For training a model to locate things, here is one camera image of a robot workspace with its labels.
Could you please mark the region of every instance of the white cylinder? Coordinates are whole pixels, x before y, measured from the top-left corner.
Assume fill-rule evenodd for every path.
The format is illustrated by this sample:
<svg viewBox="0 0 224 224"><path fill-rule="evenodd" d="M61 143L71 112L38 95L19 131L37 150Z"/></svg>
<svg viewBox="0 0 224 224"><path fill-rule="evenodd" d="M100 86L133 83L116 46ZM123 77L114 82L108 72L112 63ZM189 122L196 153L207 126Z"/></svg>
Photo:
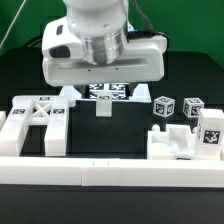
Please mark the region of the white cylinder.
<svg viewBox="0 0 224 224"><path fill-rule="evenodd" d="M91 64L109 64L122 53L127 33L123 0L63 0L71 33L78 36Z"/></svg>

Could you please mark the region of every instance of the white cube with black markers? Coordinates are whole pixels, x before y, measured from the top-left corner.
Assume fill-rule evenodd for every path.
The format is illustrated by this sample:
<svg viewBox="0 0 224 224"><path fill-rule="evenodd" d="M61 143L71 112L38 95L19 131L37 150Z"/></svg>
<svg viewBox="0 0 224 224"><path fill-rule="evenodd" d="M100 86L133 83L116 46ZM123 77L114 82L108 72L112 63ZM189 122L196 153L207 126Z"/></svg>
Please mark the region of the white cube with black markers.
<svg viewBox="0 0 224 224"><path fill-rule="evenodd" d="M174 113L175 100L161 96L154 100L153 113L161 117L169 117Z"/></svg>
<svg viewBox="0 0 224 224"><path fill-rule="evenodd" d="M223 111L201 109L195 141L195 158L220 160L223 134Z"/></svg>
<svg viewBox="0 0 224 224"><path fill-rule="evenodd" d="M184 98L183 113L188 118L198 118L204 105L204 102L199 98Z"/></svg>

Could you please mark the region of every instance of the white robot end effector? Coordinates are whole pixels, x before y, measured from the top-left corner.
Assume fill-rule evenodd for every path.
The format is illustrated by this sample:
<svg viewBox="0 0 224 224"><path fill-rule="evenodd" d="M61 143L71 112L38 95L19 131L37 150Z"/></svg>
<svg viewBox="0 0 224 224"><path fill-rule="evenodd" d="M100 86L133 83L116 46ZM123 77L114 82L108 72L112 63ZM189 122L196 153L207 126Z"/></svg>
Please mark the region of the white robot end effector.
<svg viewBox="0 0 224 224"><path fill-rule="evenodd" d="M43 71L52 86L156 81L167 38L128 33L127 0L63 0L64 18L45 29Z"/></svg>

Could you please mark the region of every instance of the black and white pattern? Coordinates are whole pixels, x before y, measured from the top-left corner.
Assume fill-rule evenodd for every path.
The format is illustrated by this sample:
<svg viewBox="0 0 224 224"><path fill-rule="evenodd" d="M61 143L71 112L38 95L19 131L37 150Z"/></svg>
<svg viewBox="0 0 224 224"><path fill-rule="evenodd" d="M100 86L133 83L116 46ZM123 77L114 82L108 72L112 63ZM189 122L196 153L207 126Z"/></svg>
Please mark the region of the black and white pattern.
<svg viewBox="0 0 224 224"><path fill-rule="evenodd" d="M128 97L125 93L114 93L112 92L112 99L113 100L128 100Z"/></svg>
<svg viewBox="0 0 224 224"><path fill-rule="evenodd" d="M190 99L189 102L190 103L201 103L201 101L198 99Z"/></svg>
<svg viewBox="0 0 224 224"><path fill-rule="evenodd" d="M168 98L163 97L163 98L159 99L158 101L160 101L160 102L162 102L162 103L168 103L168 102L170 102L171 100L168 99Z"/></svg>
<svg viewBox="0 0 224 224"><path fill-rule="evenodd" d="M97 99L97 92L93 92L93 91L91 91L91 92L90 92L90 95L89 95L89 98L90 98L90 99Z"/></svg>
<svg viewBox="0 0 224 224"><path fill-rule="evenodd" d="M89 85L89 90L103 90L104 84L91 84Z"/></svg>
<svg viewBox="0 0 224 224"><path fill-rule="evenodd" d="M110 84L109 90L112 91L125 91L125 84Z"/></svg>
<svg viewBox="0 0 224 224"><path fill-rule="evenodd" d="M156 104L156 113L164 115L165 114L165 106L157 103Z"/></svg>
<svg viewBox="0 0 224 224"><path fill-rule="evenodd" d="M203 143L218 145L219 138L220 138L220 131L205 130Z"/></svg>
<svg viewBox="0 0 224 224"><path fill-rule="evenodd" d="M24 114L25 113L25 109L15 109L14 111L13 111L13 114Z"/></svg>
<svg viewBox="0 0 224 224"><path fill-rule="evenodd" d="M201 109L201 106L193 106L191 108L191 116L198 116L200 109Z"/></svg>
<svg viewBox="0 0 224 224"><path fill-rule="evenodd" d="M50 101L50 97L49 96L41 96L39 101Z"/></svg>
<svg viewBox="0 0 224 224"><path fill-rule="evenodd" d="M100 100L109 100L110 96L100 96L99 99Z"/></svg>
<svg viewBox="0 0 224 224"><path fill-rule="evenodd" d="M64 114L65 110L64 109L54 109L53 114Z"/></svg>
<svg viewBox="0 0 224 224"><path fill-rule="evenodd" d="M184 105L184 112L186 114L188 114L188 112L189 112L189 105L187 103L185 103L185 105Z"/></svg>
<svg viewBox="0 0 224 224"><path fill-rule="evenodd" d="M167 106L167 115L173 113L173 104Z"/></svg>

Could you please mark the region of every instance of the black table surface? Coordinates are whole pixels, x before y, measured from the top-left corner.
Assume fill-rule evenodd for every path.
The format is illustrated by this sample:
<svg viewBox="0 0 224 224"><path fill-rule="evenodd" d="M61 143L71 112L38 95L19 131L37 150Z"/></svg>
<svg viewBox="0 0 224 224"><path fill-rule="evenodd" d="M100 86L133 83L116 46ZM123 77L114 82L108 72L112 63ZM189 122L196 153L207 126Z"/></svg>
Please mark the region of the black table surface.
<svg viewBox="0 0 224 224"><path fill-rule="evenodd" d="M70 109L67 157L146 158L153 124L197 125L182 113L185 97L206 108L224 109L224 70L209 56L169 52L165 77L148 83L152 99L176 100L169 118L152 114L152 104L113 103L111 119L96 118L94 102ZM55 95L46 84L39 49L14 49L0 57L0 110L17 95ZM46 128L30 127L21 156L44 156ZM223 223L224 190L208 188L66 187L0 185L0 223Z"/></svg>

